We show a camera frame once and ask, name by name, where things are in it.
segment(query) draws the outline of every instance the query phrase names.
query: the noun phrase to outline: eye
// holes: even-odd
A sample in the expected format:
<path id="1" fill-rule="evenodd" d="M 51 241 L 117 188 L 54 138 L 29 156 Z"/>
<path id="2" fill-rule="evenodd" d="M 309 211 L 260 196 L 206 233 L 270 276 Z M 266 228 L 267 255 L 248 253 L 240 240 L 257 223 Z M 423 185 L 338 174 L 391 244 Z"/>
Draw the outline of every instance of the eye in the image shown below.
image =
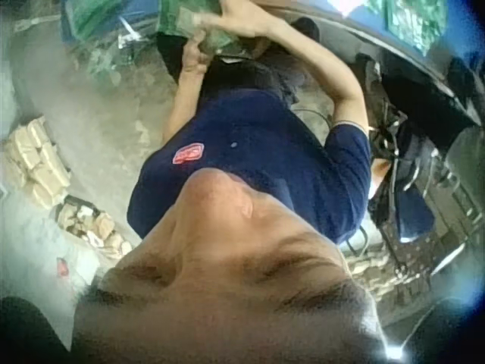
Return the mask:
<path id="1" fill-rule="evenodd" d="M 309 262 L 317 262 L 313 256 L 308 255 L 298 255 L 298 256 L 289 256 L 284 259 L 278 259 L 275 263 L 271 264 L 269 268 L 265 269 L 258 282 L 269 281 L 272 278 L 275 278 L 279 275 L 284 275 L 290 273 L 292 270 L 296 270 L 302 265 L 306 265 Z"/>

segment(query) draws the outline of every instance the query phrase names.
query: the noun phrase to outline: blue object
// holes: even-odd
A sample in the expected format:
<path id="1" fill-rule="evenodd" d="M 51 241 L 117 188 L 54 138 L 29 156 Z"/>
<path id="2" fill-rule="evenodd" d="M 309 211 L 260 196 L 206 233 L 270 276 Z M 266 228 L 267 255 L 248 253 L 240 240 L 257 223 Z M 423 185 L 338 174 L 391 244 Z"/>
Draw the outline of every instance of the blue object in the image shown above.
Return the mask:
<path id="1" fill-rule="evenodd" d="M 193 143 L 203 145 L 200 158 L 174 164 Z M 334 243 L 356 232 L 367 209 L 371 152 L 360 129 L 336 126 L 322 146 L 274 94 L 238 89 L 207 102 L 143 165 L 127 216 L 141 238 L 207 167 L 271 194 Z"/>
<path id="2" fill-rule="evenodd" d="M 406 191 L 396 192 L 396 222 L 401 243 L 410 243 L 430 233 L 434 215 L 413 184 Z"/>
<path id="3" fill-rule="evenodd" d="M 72 34 L 69 20 L 66 14 L 66 4 L 73 0 L 62 0 L 61 2 L 61 32 L 62 40 L 67 43 L 77 42 Z M 143 20 L 147 17 L 158 17 L 158 0 L 128 0 L 122 6 L 119 13 L 112 14 L 94 32 L 95 36 L 102 36 L 119 26 L 122 26 L 118 17 L 123 17 L 129 24 Z"/>

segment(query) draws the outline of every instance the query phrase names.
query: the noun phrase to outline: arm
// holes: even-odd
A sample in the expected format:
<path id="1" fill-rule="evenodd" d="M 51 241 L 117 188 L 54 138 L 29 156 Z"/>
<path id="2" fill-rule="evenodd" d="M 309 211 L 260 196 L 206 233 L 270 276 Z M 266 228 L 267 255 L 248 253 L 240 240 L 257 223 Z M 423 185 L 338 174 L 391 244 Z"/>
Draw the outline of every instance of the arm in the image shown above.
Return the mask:
<path id="1" fill-rule="evenodd" d="M 199 15 L 194 21 L 247 37 L 266 36 L 306 63 L 335 104 L 333 119 L 368 131 L 364 95 L 354 74 L 332 52 L 249 0 L 221 0 L 222 17 Z"/>
<path id="2" fill-rule="evenodd" d="M 317 82 L 333 100 L 333 121 L 351 121 L 368 132 L 364 94 L 352 71 L 332 52 L 276 19 L 268 37 L 307 65 Z"/>
<path id="3" fill-rule="evenodd" d="M 172 112 L 162 127 L 162 145 L 166 144 L 196 114 L 200 90 L 210 58 L 199 50 L 205 32 L 199 32 L 183 49 L 183 68 L 175 93 Z"/>

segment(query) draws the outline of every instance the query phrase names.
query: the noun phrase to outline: concrete floor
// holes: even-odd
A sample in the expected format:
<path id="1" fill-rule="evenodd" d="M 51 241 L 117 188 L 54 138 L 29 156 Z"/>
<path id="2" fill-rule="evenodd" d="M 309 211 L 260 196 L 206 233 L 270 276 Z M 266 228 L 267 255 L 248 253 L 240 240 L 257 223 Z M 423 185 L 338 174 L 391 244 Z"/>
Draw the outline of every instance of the concrete floor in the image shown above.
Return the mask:
<path id="1" fill-rule="evenodd" d="M 139 238 L 126 221 L 127 205 L 142 163 L 160 146 L 174 82 L 152 46 L 137 58 L 136 65 L 118 69 L 118 87 L 100 87 L 63 44 L 59 27 L 59 23 L 40 24 L 10 39 L 11 74 L 8 67 L 2 68 L 2 89 L 3 81 L 12 75 L 17 105 L 11 97 L 2 96 L 2 113 L 13 115 L 2 119 L 9 120 L 2 125 L 2 137 L 16 122 L 45 115 L 48 134 L 72 170 L 69 193 L 108 212 L 117 229 L 136 245 Z M 295 109 L 331 113 L 330 100 L 314 84 L 301 89 L 298 96 Z M 328 127 L 318 116 L 296 113 L 320 140 L 325 139 Z M 2 202 L 2 210 L 6 212 L 2 213 L 2 296 L 13 294 L 36 304 L 69 347 L 76 296 L 83 281 L 75 274 L 68 281 L 57 278 L 55 261 L 63 257 L 77 267 L 92 257 L 86 258 L 86 252 L 62 234 L 47 213 L 19 193 L 11 193 Z M 364 225 L 372 241 L 379 243 L 379 233 L 369 218 Z M 352 243 L 358 247 L 361 240 L 357 236 Z"/>

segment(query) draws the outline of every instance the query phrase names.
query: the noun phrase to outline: red logo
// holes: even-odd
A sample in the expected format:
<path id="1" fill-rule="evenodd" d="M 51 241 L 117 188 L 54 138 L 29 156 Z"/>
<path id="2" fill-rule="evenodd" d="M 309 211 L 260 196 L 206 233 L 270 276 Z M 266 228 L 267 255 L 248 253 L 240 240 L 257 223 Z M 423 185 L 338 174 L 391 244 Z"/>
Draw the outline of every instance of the red logo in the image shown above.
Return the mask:
<path id="1" fill-rule="evenodd" d="M 172 163 L 175 165 L 181 165 L 182 163 L 188 161 L 196 161 L 202 157 L 202 153 L 204 152 L 204 144 L 202 143 L 192 143 L 188 146 L 184 146 L 177 150 L 175 153 L 174 160 Z"/>

